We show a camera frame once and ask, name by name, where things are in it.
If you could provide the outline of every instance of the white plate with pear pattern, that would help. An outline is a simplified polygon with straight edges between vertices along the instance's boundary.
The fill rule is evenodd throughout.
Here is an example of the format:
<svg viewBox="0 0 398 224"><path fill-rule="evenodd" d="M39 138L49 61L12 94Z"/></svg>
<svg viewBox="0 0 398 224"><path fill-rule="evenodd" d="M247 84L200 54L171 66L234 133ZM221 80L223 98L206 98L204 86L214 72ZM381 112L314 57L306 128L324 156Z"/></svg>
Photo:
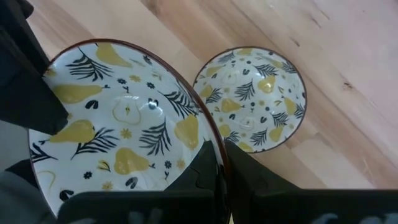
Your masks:
<svg viewBox="0 0 398 224"><path fill-rule="evenodd" d="M164 190L217 138L186 81L138 46L75 44L43 79L69 113L54 136L29 130L34 172L54 214L81 192Z"/></svg>
<svg viewBox="0 0 398 224"><path fill-rule="evenodd" d="M200 70L193 88L224 140L246 152L285 142L307 108L305 86L294 65L260 47L237 47L216 55Z"/></svg>

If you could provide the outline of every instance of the wooden surface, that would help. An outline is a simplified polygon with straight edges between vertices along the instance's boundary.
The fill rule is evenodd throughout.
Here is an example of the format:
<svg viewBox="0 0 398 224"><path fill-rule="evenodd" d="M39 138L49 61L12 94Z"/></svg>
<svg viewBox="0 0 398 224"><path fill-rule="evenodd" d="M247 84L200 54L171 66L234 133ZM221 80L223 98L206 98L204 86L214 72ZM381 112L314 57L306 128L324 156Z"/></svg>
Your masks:
<svg viewBox="0 0 398 224"><path fill-rule="evenodd" d="M147 48L190 83L218 52L258 45L301 71L308 111L281 147L255 154L303 188L398 187L396 0L29 0L52 58L94 37Z"/></svg>

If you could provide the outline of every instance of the wooden table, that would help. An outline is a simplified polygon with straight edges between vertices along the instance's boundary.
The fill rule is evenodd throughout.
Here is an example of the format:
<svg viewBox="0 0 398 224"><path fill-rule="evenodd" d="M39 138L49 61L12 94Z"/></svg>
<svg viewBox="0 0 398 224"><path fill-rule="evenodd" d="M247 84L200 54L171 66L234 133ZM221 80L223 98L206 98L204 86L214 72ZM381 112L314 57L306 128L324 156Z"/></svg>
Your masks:
<svg viewBox="0 0 398 224"><path fill-rule="evenodd" d="M258 45L303 74L308 111L286 144L253 157L302 188L398 187L395 0L30 0L50 58L94 37L147 48L190 83L218 52Z"/></svg>

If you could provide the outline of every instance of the bowl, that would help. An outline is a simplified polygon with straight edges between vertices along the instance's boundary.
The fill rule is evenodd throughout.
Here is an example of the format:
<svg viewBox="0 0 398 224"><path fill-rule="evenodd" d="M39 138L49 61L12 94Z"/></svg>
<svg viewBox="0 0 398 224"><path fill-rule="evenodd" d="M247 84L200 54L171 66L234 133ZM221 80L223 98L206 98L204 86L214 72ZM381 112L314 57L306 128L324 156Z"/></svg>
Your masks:
<svg viewBox="0 0 398 224"><path fill-rule="evenodd" d="M304 82L285 57L261 47L236 47L214 56L193 84L225 141L246 152L285 142L307 109Z"/></svg>
<svg viewBox="0 0 398 224"><path fill-rule="evenodd" d="M69 112L56 135L29 130L35 176L54 214L81 192L164 190L206 140L219 164L227 163L198 95L141 47L111 39L80 42L58 54L43 79Z"/></svg>

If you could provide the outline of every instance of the bowl rim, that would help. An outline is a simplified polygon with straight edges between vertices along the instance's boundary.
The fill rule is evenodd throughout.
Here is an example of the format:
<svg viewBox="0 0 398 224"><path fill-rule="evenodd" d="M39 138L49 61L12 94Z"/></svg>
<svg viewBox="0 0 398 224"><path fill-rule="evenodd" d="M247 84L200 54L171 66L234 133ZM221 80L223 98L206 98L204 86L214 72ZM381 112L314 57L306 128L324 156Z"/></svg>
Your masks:
<svg viewBox="0 0 398 224"><path fill-rule="evenodd" d="M278 146L282 145L283 143L285 143L288 139L290 139L290 138L294 135L294 133L296 133L296 131L300 128L301 124L303 123L305 114L306 114L306 112L307 112L307 106L308 106L307 88L305 87L305 83L304 83L303 77L302 77L300 71L297 69L297 67L296 67L289 59L287 59L287 57L285 57L285 56L283 56L282 54L276 52L275 50L271 50L271 49L268 49L268 48L266 48L266 47L260 47L260 46L255 46L255 45L243 45L243 46L238 46L238 47L232 47L232 48L228 48L228 49L223 50L222 52L216 54L215 56L213 56L212 58L210 58L210 59L202 66L202 68L199 70L199 72L197 73L197 75L196 75L196 77L195 77L195 79L194 79L194 81L193 81L192 88L195 87L196 80L198 79L199 74L201 74L201 72L205 69L205 67L206 67L212 60L214 60L215 58L217 58L218 56L220 56L220 55L222 55L222 54L225 54L226 52L234 51L234 50L236 50L236 49L247 49L247 48L260 49L260 50L265 50L265 51L268 51L268 52L272 52L273 54L275 54L275 55L277 55L277 56L283 58L284 60L286 60L286 62L289 62L290 64L292 64L292 65L293 65L293 68L297 71L297 75L298 75L298 77L300 78L300 81L301 81L301 83L302 83L302 85L303 85L303 87L304 87L304 95L305 95L305 97L304 97L304 99L305 99L304 114L303 114L302 119L301 119L300 122L298 123L297 127L294 129L294 131L292 131L292 133L291 133L287 138L285 138L282 142L278 143L276 146L270 147L269 149L266 149L266 150L263 150L263 151L258 151L258 152L247 152L248 154L257 154L257 153L262 153L262 152L270 151L270 150L275 149L275 148L277 148Z"/></svg>
<svg viewBox="0 0 398 224"><path fill-rule="evenodd" d="M224 141L221 137L220 132L218 131L217 125L215 123L215 121L213 120L213 117L211 116L211 113L208 111L206 105L204 104L204 102L202 102L201 98L199 97L199 95L196 93L196 91L193 89L193 87L189 84L189 82L186 81L186 79L184 79L184 77L181 76L181 74L178 73L178 71L176 71L176 69L174 69L171 65L169 65L166 61L164 61L163 59L161 59L159 56L157 56L155 53L152 53L151 51L140 47L136 44L132 44L130 42L124 41L124 40L117 40L117 39L110 39L110 38L93 38L93 39L87 39L87 40L82 40L79 41L75 44L72 44L66 48L64 48L63 50L61 50L56 56L54 56L46 70L44 72L46 72L54 63L54 61L56 61L56 59L58 59L61 55L63 55L65 52L68 52L71 49L75 49L81 45L86 45L86 44L93 44L93 43L98 43L98 42L107 42L107 43L112 43L112 44L118 44L118 45L122 45L125 47L128 47L130 49L139 51L140 53L147 55L148 57L150 57L151 59L155 60L157 63L159 63L161 66L163 66L164 68L166 68L184 87L185 89L189 92L189 94L191 94L192 98L194 98L197 102L197 104L199 105L200 109L203 112L203 115L205 116L205 118L207 119L209 125L210 125L210 129L213 131L214 137L216 139L216 143L218 145L218 150L221 154L221 160L223 162L223 169L221 169L221 173L223 174L225 181L227 183L227 186L231 186L231 181L232 181L232 171L231 171L231 166L229 163L229 159L228 159L228 155L226 153L226 148L224 145ZM28 149L30 149L30 135L28 132ZM29 161L30 164L32 166L32 171L34 173L34 177L35 180L38 184L39 190L41 192L41 194L43 195L43 197L45 198L44 195L44 191L41 188L39 181L37 179L36 176L36 170L35 167L33 165L32 159L30 159L29 156ZM53 213L50 204L47 202L46 200L46 204L49 207L51 213L54 215L54 217L57 217L57 214Z"/></svg>

